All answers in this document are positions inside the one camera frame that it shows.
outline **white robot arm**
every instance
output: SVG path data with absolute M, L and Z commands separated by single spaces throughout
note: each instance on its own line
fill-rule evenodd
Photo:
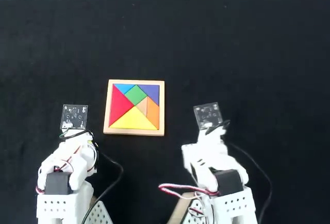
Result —
M 194 199 L 191 206 L 201 201 L 202 207 L 200 204 L 195 204 L 199 210 L 189 207 L 182 224 L 191 223 L 189 218 L 194 223 L 257 224 L 252 191 L 246 187 L 249 176 L 244 167 L 228 155 L 227 146 L 221 139 L 226 133 L 226 122 L 222 120 L 218 104 L 195 106 L 194 111 L 200 127 L 197 143 L 183 145 L 181 149 L 184 167 L 198 188 L 170 184 L 159 188 L 181 198 L 184 197 L 166 187 L 195 191 L 195 197 L 184 199 Z
M 85 179 L 97 172 L 98 147 L 86 119 L 87 106 L 63 106 L 62 142 L 38 170 L 38 224 L 81 224 L 90 208 L 94 189 Z M 112 224 L 101 201 L 88 217 L 86 224 Z
M 245 186 L 249 176 L 246 170 L 228 155 L 227 146 L 220 138 L 224 134 L 223 126 L 208 135 L 201 130 L 197 143 L 183 145 L 181 148 L 184 167 L 192 174 L 198 187 L 210 192 L 219 192 L 218 196 L 201 194 L 200 200 L 208 223 L 257 224 L 252 191 Z M 238 187 L 223 192 L 222 189 L 225 187 L 221 185 L 223 179 L 226 181 L 225 185 L 232 182 Z

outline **purple triangle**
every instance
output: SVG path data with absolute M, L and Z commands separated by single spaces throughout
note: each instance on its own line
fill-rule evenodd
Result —
M 159 106 L 159 86 L 158 85 L 138 85 Z

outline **black cloth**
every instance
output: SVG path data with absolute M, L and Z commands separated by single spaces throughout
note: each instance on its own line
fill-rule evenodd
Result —
M 88 104 L 88 127 L 125 168 L 105 198 L 119 223 L 166 223 L 193 184 L 181 145 L 196 142 L 192 106 L 218 102 L 226 141 L 268 173 L 263 223 L 328 221 L 330 0 L 1 0 L 3 223 L 35 223 L 37 170 L 58 146 L 63 104 Z M 164 137 L 104 135 L 109 79 L 166 83 Z M 247 169 L 257 215 L 269 186 Z M 98 196 L 118 175 L 100 161 Z

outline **circuit board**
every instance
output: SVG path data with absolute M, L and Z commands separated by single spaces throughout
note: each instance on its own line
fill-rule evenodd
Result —
M 194 112 L 200 130 L 215 127 L 223 122 L 217 102 L 194 106 Z
M 64 104 L 60 129 L 85 129 L 88 105 Z

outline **orange triangle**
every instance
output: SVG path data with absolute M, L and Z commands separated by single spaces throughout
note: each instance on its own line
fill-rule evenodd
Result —
M 149 97 L 147 97 L 146 117 L 157 129 L 159 129 L 159 106 Z

